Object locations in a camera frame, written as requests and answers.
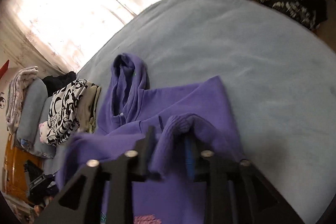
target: stuffed toy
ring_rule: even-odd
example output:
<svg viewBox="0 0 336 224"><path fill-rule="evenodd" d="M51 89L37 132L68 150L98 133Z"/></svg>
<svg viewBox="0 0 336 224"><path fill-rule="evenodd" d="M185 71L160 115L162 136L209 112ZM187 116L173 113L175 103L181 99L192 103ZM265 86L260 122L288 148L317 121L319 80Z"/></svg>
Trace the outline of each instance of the stuffed toy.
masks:
<svg viewBox="0 0 336 224"><path fill-rule="evenodd" d="M47 142L47 135L48 135L49 129L50 129L50 128L48 128L48 121L45 121L44 123L40 123L39 128L40 128L40 142L41 143L48 143Z"/></svg>

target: wooden furniture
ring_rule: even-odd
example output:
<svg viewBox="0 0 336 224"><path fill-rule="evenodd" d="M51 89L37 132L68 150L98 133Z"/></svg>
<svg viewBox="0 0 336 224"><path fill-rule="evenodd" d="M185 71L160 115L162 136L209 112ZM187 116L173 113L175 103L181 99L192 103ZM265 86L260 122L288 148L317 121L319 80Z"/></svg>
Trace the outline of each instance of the wooden furniture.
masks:
<svg viewBox="0 0 336 224"><path fill-rule="evenodd" d="M41 168L42 159L13 146L12 138L13 136L9 134L4 159L4 170L2 172L2 191L29 203L26 198L27 186L23 164L26 160L31 160L34 164Z"/></svg>

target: light blue blanket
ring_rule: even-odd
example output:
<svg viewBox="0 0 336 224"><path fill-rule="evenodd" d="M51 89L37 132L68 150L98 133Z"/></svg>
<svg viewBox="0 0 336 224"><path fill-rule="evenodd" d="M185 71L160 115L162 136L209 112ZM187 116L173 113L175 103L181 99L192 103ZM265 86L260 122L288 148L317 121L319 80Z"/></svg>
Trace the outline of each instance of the light blue blanket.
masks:
<svg viewBox="0 0 336 224"><path fill-rule="evenodd" d="M336 56L313 33L248 0L162 0L78 73L102 86L98 113L122 52L145 61L151 88L220 75L248 158L307 224L318 220L336 193Z"/></svg>

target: folded clothes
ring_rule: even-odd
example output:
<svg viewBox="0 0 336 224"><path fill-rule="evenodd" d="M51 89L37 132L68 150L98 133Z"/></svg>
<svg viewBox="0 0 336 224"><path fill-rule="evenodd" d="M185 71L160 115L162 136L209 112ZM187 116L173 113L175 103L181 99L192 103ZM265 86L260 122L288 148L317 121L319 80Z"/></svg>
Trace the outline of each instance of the folded clothes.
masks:
<svg viewBox="0 0 336 224"><path fill-rule="evenodd" d="M85 80L75 80L52 97L48 121L39 125L40 141L57 146L74 131L87 132L94 128L96 100L100 88Z"/></svg>
<svg viewBox="0 0 336 224"><path fill-rule="evenodd" d="M18 128L21 118L22 102L24 100L25 89L37 77L37 69L37 66L21 69L9 84L6 122L10 134L14 134Z"/></svg>

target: light blue pillow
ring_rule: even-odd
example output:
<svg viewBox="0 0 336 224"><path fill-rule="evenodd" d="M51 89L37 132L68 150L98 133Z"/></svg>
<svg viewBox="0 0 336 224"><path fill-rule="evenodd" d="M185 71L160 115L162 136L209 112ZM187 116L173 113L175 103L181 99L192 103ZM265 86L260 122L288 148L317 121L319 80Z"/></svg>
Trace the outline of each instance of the light blue pillow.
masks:
<svg viewBox="0 0 336 224"><path fill-rule="evenodd" d="M48 120L48 113L50 110L50 104L51 104L51 100L53 99L53 97L48 97L46 99L46 101L44 102L44 106L42 109L42 113L41 113L41 117L40 120L38 122L38 125L40 123L44 123L45 121ZM46 143L41 143L40 141L40 129L37 125L37 128L35 128L35 141L34 141L34 145L33 147L29 150L29 153L41 157L41 158L45 158L45 159L53 159L56 153L56 147L52 146L52 145L47 145Z"/></svg>
<svg viewBox="0 0 336 224"><path fill-rule="evenodd" d="M44 102L48 98L45 84L36 78L27 88L16 138L21 146L29 152L35 142L36 128L38 127Z"/></svg>

